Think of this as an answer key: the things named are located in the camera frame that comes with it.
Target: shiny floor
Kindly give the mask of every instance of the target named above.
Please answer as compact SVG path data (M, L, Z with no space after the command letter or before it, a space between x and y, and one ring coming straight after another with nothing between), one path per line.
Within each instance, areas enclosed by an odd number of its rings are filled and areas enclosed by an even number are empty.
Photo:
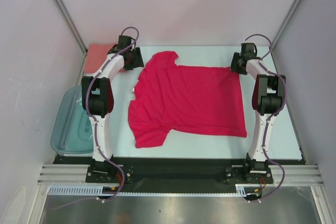
M321 223L310 187L283 187L259 203L225 197L117 197L102 204L78 196L48 196L40 224Z

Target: purple cable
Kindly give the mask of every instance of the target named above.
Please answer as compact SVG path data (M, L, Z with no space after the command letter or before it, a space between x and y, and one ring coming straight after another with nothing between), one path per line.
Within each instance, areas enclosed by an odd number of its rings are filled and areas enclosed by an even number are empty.
M108 64L111 62L112 59L114 59L116 56L126 52L128 49L130 49L135 43L137 43L137 40L139 38L139 30L136 29L135 27L132 27L132 26L129 26L129 27L126 27L122 32L121 32L121 35L123 35L123 33L128 30L128 29L134 29L137 33L136 35L136 38L135 40L127 47L125 47L124 49L118 51L115 55L113 55L100 69L100 71L98 72L98 74L96 74L94 76L94 78L91 80L90 84L89 84L89 87L88 87L88 91L86 93L86 97L85 97L85 109L89 115L89 117L92 117L94 119L95 122L97 122L97 118L91 114L90 110L89 110L89 95L90 95L90 92L91 92L91 89L92 89L92 86L95 82L95 80L101 75L101 73L104 71L104 69L108 66ZM99 146L99 142L98 142L98 138L97 138L97 124L94 125L94 139L95 139L95 143L96 143L96 146L98 147L98 152L99 154L108 162L110 163L111 165L113 165L114 167L116 167L120 173L121 173L121 177L122 177L122 181L121 181L121 184L118 188L118 190L115 192L115 194L113 194L110 198L108 199L105 199L105 200L102 200L102 202L109 202L111 201L122 189L123 185L124 185L124 181L125 181L125 173L124 171L120 168L119 165L117 165L116 163L110 161L105 155L104 153L101 151L100 149L100 146ZM97 199L97 198L92 198L92 197L87 197L87 198L83 198L83 199L78 199L78 200L75 200L73 202L70 202L70 203L67 203L67 204L64 204L62 206L59 206L59 207L54 207L52 208L52 210L57 210L57 209L60 209L60 208L63 208L63 207L67 207L67 206L70 206L72 204L75 204L75 203L78 203L78 202L81 202L81 201L84 201L84 200L88 200L88 199Z
M263 35L263 34L252 34L252 35L248 36L248 37L245 39L245 41L247 41L249 38L254 37L254 36L260 36L260 37L263 37L263 38L267 39L267 41L269 42L269 50L268 50L268 52L267 52L264 56L262 56L262 58L261 58L261 61L262 61L266 56L268 56L268 55L272 52L272 50L273 50L273 45L272 45L271 40L270 40L267 36L265 36L265 35ZM286 102L287 102L287 87L286 87L285 80L281 77L281 75L279 75L279 74L277 74L277 73L274 73L274 72L272 72L272 71L269 71L269 70L268 70L268 69L261 63L261 61L259 62L259 65L261 66L261 68L264 69L267 73L273 74L274 76L278 77L279 80L282 82L283 87L284 87L283 103L281 104L281 107L280 107L276 112L274 112L272 115L270 115L270 116L267 118L267 121L266 121L264 135L262 136L262 139L263 139L262 147L263 147L263 149L264 149L264 148L266 147L266 135L267 135L268 125L269 125L269 120L270 120L273 116L279 114L279 112L280 112L281 110L284 109L284 107L285 107L285 105L286 105ZM262 199L267 198L268 196L274 194L275 191L277 191L277 190L281 187L282 183L284 183L285 175L286 175L286 174L285 174L285 169L283 168L283 166L280 165L280 164L278 164L277 162L274 162L273 160L271 160L271 159L269 158L269 156L267 155L265 149L264 149L264 156L265 156L265 158L267 159L268 162L270 162L271 164L274 164L274 165L277 165L277 166L280 167L280 169L282 170L282 178L281 178L281 181L280 181L279 185L278 185L272 192L270 192L269 194L263 196Z

